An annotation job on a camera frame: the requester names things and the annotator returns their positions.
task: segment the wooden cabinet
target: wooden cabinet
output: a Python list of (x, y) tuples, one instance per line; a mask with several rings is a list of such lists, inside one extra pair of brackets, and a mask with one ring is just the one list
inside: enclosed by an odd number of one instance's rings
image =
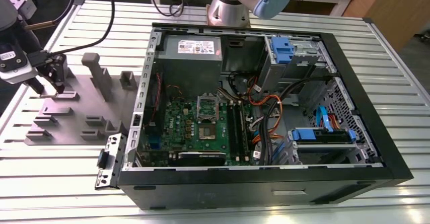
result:
[(371, 18), (399, 51), (430, 20), (430, 0), (352, 0), (343, 16)]

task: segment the metal workbench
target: metal workbench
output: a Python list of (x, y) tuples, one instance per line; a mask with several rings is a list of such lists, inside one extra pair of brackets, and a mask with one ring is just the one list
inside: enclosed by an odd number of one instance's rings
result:
[[(116, 4), (107, 40), (68, 54), (75, 74), (85, 52), (101, 55), (111, 75), (140, 75), (152, 22), (205, 24), (205, 8), (187, 7), (167, 18), (152, 5)], [(76, 5), (48, 42), (59, 50), (95, 41), (105, 30), (108, 2)], [(254, 28), (332, 33), (375, 105), (414, 179), (376, 189), (338, 204), (141, 211), (120, 190), (95, 191), (96, 157), (101, 146), (27, 146), (25, 134), (43, 105), (25, 86), (0, 119), (0, 221), (51, 219), (49, 223), (423, 223), (430, 222), (430, 97), (378, 29), (362, 19), (280, 14), (272, 20), (251, 16)]]

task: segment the ram slot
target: ram slot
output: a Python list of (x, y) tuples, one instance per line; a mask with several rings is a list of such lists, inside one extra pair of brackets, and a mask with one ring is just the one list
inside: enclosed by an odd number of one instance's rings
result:
[(236, 159), (239, 152), (238, 145), (238, 134), (235, 127), (235, 114), (234, 114), (234, 106), (227, 106), (227, 129), (228, 129), (228, 143), (229, 143), (229, 157), (232, 160)]
[(236, 135), (238, 135), (238, 148), (239, 148), (239, 157), (240, 160), (244, 160), (244, 142), (243, 142), (243, 132), (244, 130), (244, 125), (242, 123), (242, 114), (240, 114), (240, 106), (235, 105), (234, 106), (234, 112), (235, 112), (235, 128), (236, 128)]
[(244, 108), (243, 104), (240, 105), (240, 123), (242, 123), (242, 139), (243, 139), (243, 148), (244, 148), (244, 157), (250, 155), (250, 148), (248, 148), (248, 131), (247, 131), (247, 122), (244, 118)]

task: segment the green motherboard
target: green motherboard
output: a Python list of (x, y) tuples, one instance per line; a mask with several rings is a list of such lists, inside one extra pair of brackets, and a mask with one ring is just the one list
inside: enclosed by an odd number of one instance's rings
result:
[[(201, 120), (199, 114), (204, 116), (215, 115), (216, 121)], [(172, 153), (199, 152), (225, 154), (225, 166), (250, 165), (250, 151), (243, 115), (251, 114), (251, 107), (217, 103), (217, 107), (204, 101), (197, 109), (196, 101), (171, 101), (165, 106), (164, 127), (160, 137), (148, 137), (149, 150), (140, 153), (143, 166), (167, 167)]]

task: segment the power supply label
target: power supply label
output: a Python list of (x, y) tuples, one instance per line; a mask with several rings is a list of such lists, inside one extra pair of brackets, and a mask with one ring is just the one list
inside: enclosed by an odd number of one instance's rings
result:
[(180, 40), (179, 54), (215, 54), (213, 41)]

